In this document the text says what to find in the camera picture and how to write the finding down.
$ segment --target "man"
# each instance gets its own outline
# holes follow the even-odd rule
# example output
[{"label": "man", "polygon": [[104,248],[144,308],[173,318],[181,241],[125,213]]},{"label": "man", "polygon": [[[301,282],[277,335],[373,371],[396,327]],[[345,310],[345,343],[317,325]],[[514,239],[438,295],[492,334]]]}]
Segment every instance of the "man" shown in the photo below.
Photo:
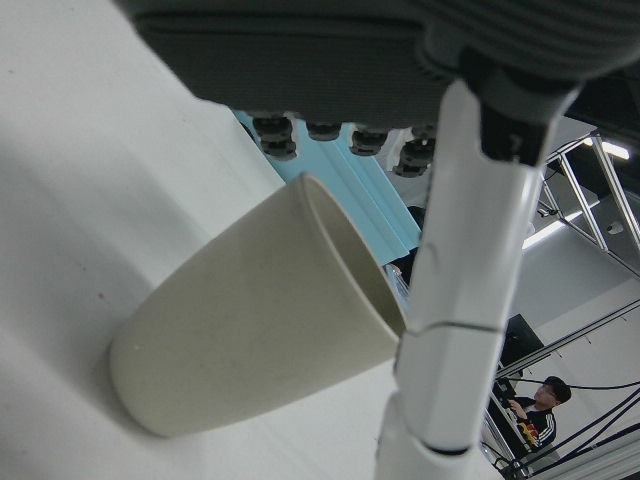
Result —
[{"label": "man", "polygon": [[571,398],[571,389],[558,377],[548,377],[533,398],[516,397],[509,406],[533,451],[549,445],[556,438],[553,408]]}]

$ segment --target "ceiling light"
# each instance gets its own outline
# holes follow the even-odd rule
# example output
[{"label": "ceiling light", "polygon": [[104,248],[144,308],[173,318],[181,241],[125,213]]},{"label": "ceiling light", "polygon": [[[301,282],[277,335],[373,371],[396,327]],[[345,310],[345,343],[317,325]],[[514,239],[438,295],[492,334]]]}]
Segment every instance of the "ceiling light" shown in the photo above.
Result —
[{"label": "ceiling light", "polygon": [[[586,138],[582,143],[589,147],[593,146],[593,140],[590,138]],[[602,148],[605,152],[610,153],[611,155],[615,155],[616,157],[624,160],[629,160],[629,151],[626,148],[622,148],[609,142],[602,142]]]},{"label": "ceiling light", "polygon": [[[571,220],[578,218],[580,215],[582,215],[582,211],[574,212],[571,215],[566,216],[565,220],[567,222],[570,222]],[[561,222],[560,220],[556,220],[555,222],[547,225],[539,232],[536,232],[533,235],[531,235],[529,238],[527,238],[522,244],[522,249],[526,250],[527,248],[532,247],[536,243],[540,243],[545,238],[551,236],[552,234],[560,230],[563,226],[564,226],[564,223]]]}]

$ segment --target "light blue panel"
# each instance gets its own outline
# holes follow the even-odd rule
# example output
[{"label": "light blue panel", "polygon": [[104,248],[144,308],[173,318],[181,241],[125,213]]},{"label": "light blue panel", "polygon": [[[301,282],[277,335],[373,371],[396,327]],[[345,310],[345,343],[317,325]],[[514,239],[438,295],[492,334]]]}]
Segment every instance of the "light blue panel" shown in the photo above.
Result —
[{"label": "light blue panel", "polygon": [[[251,118],[235,112],[255,135]],[[367,242],[379,265],[405,256],[418,245],[420,229],[406,206],[372,157],[357,157],[341,137],[333,142],[316,142],[297,121],[298,156],[281,161],[265,155],[285,182],[303,172],[313,174],[336,197]]]}]

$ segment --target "black t-shirt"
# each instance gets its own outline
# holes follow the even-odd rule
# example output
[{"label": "black t-shirt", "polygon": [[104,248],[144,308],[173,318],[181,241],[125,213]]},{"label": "black t-shirt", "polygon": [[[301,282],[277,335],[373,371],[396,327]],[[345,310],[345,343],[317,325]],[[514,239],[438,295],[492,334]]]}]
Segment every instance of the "black t-shirt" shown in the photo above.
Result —
[{"label": "black t-shirt", "polygon": [[[533,398],[529,397],[516,397],[515,401],[518,402],[525,411],[527,410],[527,407],[536,403]],[[551,409],[542,411],[532,410],[526,413],[526,421],[531,422],[538,431],[538,436],[535,438],[535,441],[530,443],[531,448],[534,451],[540,450],[542,447],[553,442],[556,438],[556,418],[554,417]]]}]

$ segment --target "cup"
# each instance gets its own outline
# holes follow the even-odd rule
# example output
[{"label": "cup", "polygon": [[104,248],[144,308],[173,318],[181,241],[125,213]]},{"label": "cup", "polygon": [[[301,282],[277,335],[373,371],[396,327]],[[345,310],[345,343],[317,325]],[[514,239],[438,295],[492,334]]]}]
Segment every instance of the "cup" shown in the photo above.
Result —
[{"label": "cup", "polygon": [[151,432],[229,425],[391,358],[403,313],[346,214],[313,177],[197,252],[110,349],[114,387]]}]

